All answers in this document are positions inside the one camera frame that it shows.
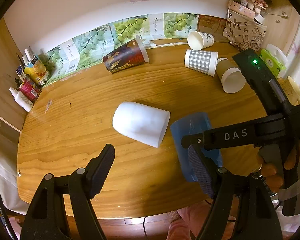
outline glue bottle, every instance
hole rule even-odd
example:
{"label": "glue bottle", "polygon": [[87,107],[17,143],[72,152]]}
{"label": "glue bottle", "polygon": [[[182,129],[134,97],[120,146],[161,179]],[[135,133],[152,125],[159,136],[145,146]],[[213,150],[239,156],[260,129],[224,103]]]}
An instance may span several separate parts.
{"label": "glue bottle", "polygon": [[26,98],[26,96],[23,93],[21,93],[20,91],[17,91],[13,87],[10,87],[9,90],[12,93],[12,96],[14,97],[14,100],[23,109],[25,109],[27,112],[30,112],[32,107],[33,107],[33,103],[28,98]]}

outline wooden table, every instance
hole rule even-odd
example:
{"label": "wooden table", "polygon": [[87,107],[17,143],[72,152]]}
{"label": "wooden table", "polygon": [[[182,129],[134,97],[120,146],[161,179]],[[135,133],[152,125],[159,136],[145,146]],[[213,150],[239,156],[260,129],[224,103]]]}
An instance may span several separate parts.
{"label": "wooden table", "polygon": [[[195,112],[207,112],[213,127],[265,116],[257,96],[246,84],[227,94],[217,75],[184,66],[188,45],[147,50],[150,64],[110,74],[93,66],[43,89],[25,120],[18,147],[18,190],[31,199],[47,173],[71,174],[97,157],[106,143],[115,147],[115,160],[102,192],[92,200],[100,219],[160,214],[206,198],[198,183],[183,178],[170,124]],[[219,57],[238,53],[226,43],[209,48]],[[158,149],[117,133],[112,117],[123,101],[134,101],[171,112]],[[256,168],[252,145],[221,150],[224,166],[248,175]],[[73,215],[65,196],[67,215]]]}

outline screw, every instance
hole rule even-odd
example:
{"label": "screw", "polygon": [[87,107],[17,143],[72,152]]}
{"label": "screw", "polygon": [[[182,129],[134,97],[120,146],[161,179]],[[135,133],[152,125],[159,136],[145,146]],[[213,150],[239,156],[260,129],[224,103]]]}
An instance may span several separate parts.
{"label": "screw", "polygon": [[254,179],[259,179],[260,178],[257,173],[252,173],[251,177],[253,177]]}
{"label": "screw", "polygon": [[48,173],[48,174],[46,174],[45,176],[44,176],[44,179],[45,180],[49,180],[49,179],[51,179],[52,178],[52,174],[51,173]]}
{"label": "screw", "polygon": [[220,168],[218,168],[218,171],[222,174],[225,174],[225,173],[227,173],[228,170],[225,167],[220,167]]}
{"label": "screw", "polygon": [[85,168],[79,168],[79,169],[77,169],[77,174],[84,174],[85,171],[86,171]]}

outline human hand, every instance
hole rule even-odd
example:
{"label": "human hand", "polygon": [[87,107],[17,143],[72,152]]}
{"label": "human hand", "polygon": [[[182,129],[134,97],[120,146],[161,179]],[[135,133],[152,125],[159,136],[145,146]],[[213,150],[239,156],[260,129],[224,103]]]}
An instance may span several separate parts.
{"label": "human hand", "polygon": [[[291,170],[295,166],[296,158],[297,158],[297,151],[296,151],[296,147],[294,147],[291,153],[289,154],[286,162],[283,165],[284,168],[286,170]],[[269,188],[271,189],[271,191],[277,193],[280,187],[283,185],[284,181],[283,178],[277,174],[276,166],[272,163],[265,163],[264,159],[260,155],[257,155],[257,159],[259,164],[262,165],[261,175],[266,178],[266,182]]]}

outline bag with letters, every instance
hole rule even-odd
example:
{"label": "bag with letters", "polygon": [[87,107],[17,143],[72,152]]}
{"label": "bag with letters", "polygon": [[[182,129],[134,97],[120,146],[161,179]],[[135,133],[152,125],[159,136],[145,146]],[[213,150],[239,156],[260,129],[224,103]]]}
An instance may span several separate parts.
{"label": "bag with letters", "polygon": [[254,51],[258,51],[261,49],[266,30],[267,26],[259,24],[233,10],[229,10],[223,36],[225,36],[232,45],[241,50],[251,48]]}

